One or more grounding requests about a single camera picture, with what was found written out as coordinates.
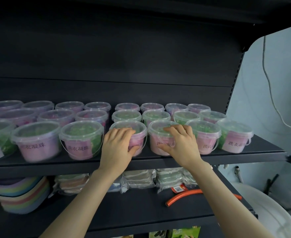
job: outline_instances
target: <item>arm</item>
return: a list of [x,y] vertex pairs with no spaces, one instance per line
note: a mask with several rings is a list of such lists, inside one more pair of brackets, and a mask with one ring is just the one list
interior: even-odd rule
[[210,165],[199,154],[196,138],[190,126],[165,128],[175,138],[175,146],[158,145],[186,168],[202,189],[217,221],[227,238],[274,238],[250,211],[223,184]]
[[112,129],[104,137],[100,166],[88,183],[40,238],[82,238],[114,180],[127,168],[139,146],[128,152],[135,130]]

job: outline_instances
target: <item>electrical cable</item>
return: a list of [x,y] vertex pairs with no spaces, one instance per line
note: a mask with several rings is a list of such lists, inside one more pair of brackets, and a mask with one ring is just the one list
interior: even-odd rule
[[279,115],[281,121],[283,122],[284,125],[286,125],[287,127],[291,128],[290,125],[286,124],[283,120],[283,117],[281,115],[281,113],[278,111],[276,105],[274,104],[274,101],[273,101],[273,98],[272,98],[272,92],[271,92],[271,83],[270,83],[270,80],[269,80],[269,77],[268,77],[268,74],[266,72],[266,69],[265,69],[265,50],[266,50],[266,36],[264,36],[264,45],[263,45],[263,51],[262,51],[262,69],[265,73],[265,76],[267,78],[267,81],[268,81],[268,85],[269,85],[269,92],[270,92],[270,98],[271,98],[271,102],[272,102],[272,105],[275,109],[275,111],[277,112],[277,114]]

